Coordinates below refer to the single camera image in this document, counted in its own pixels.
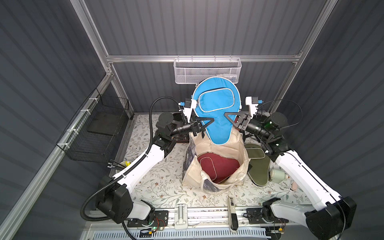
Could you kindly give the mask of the maroon paddle case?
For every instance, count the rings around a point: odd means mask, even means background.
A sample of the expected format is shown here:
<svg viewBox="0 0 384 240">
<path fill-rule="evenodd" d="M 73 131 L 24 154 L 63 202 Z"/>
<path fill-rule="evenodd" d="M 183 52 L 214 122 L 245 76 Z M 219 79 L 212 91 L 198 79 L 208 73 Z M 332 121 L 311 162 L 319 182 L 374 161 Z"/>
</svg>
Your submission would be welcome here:
<svg viewBox="0 0 384 240">
<path fill-rule="evenodd" d="M 216 184 L 225 181 L 240 167 L 238 160 L 225 158 L 215 153 L 198 156 L 198 162 L 211 181 Z"/>
</svg>

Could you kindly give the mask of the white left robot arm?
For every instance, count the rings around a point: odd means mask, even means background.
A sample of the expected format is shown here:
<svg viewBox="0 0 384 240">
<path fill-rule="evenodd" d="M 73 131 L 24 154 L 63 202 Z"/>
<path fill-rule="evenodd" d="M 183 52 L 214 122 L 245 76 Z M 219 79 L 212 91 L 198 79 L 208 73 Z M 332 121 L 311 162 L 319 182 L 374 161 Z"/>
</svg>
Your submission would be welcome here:
<svg viewBox="0 0 384 240">
<path fill-rule="evenodd" d="M 144 200 L 134 201 L 131 194 L 142 178 L 173 150 L 177 137 L 203 133 L 214 122 L 192 114 L 191 102 L 179 104 L 181 118 L 175 114 L 162 113 L 155 125 L 150 124 L 150 144 L 147 150 L 129 166 L 111 178 L 102 181 L 96 194 L 96 206 L 107 220 L 121 224 L 127 219 L 137 219 L 150 224 L 155 217 L 155 208 Z"/>
</svg>

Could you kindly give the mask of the cream canvas tote bag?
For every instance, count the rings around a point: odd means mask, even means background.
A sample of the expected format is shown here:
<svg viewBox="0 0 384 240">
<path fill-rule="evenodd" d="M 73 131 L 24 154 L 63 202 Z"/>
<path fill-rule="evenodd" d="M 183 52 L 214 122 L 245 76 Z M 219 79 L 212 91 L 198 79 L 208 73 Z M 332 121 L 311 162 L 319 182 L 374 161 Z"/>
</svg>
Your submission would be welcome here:
<svg viewBox="0 0 384 240">
<path fill-rule="evenodd" d="M 227 143 L 214 144 L 208 136 L 190 135 L 183 164 L 183 186 L 218 194 L 242 185 L 249 167 L 243 135 L 232 129 Z"/>
</svg>

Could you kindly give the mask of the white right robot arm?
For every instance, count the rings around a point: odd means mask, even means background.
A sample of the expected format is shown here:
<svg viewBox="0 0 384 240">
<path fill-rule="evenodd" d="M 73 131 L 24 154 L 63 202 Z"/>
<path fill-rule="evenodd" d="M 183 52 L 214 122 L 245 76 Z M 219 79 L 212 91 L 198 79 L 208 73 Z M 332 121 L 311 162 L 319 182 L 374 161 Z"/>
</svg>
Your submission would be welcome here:
<svg viewBox="0 0 384 240">
<path fill-rule="evenodd" d="M 290 147 L 283 136 L 291 127 L 284 114 L 274 112 L 263 119 L 258 115 L 258 109 L 265 103 L 258 98 L 246 98 L 250 110 L 248 114 L 232 112 L 236 104 L 236 100 L 226 100 L 224 116 L 241 132 L 258 138 L 265 154 L 298 184 L 311 202 L 301 207 L 274 197 L 263 203 L 263 220 L 273 224 L 279 219 L 289 220 L 307 227 L 319 240 L 340 240 L 344 231 L 352 225 L 356 202 L 329 187 Z"/>
</svg>

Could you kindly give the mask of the blue paddle case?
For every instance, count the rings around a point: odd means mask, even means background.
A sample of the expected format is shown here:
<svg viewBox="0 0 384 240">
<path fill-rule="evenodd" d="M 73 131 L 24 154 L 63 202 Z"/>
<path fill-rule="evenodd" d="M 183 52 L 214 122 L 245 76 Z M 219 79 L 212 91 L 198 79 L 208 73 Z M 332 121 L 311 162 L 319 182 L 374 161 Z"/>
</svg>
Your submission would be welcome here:
<svg viewBox="0 0 384 240">
<path fill-rule="evenodd" d="M 210 140 L 216 145 L 226 144 L 231 137 L 233 125 L 224 113 L 237 113 L 242 108 L 241 96 L 235 84 L 224 78 L 205 79 L 195 88 L 192 99 L 197 101 L 194 109 L 197 117 L 215 119 L 206 128 Z"/>
</svg>

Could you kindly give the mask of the green paddle case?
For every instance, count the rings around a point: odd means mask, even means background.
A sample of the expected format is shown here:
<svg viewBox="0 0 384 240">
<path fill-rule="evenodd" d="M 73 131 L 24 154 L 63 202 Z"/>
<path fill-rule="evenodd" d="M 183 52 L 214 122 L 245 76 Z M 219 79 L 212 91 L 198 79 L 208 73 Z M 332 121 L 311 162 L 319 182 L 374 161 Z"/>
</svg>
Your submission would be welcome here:
<svg viewBox="0 0 384 240">
<path fill-rule="evenodd" d="M 263 187 L 269 182 L 270 158 L 260 145 L 246 143 L 245 148 L 250 159 L 248 176 L 253 184 Z"/>
</svg>

